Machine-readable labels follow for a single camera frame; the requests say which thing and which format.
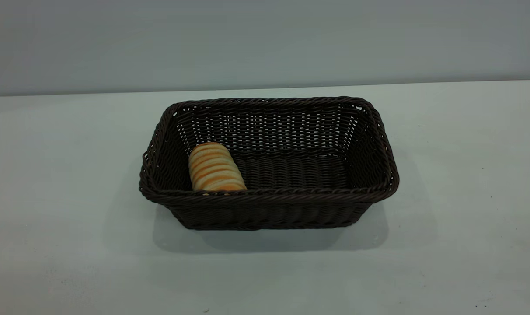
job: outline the white table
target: white table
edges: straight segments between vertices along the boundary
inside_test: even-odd
[[[138,191],[172,103],[360,96],[401,186],[348,228],[189,231]],[[0,314],[530,314],[530,80],[0,98]]]

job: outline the gray wall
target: gray wall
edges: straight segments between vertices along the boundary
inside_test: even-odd
[[[0,95],[530,78],[530,0],[0,0]]]

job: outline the bread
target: bread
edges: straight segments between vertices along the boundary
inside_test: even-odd
[[[189,155],[189,177],[193,190],[246,190],[240,170],[228,149],[217,142],[196,146]]]

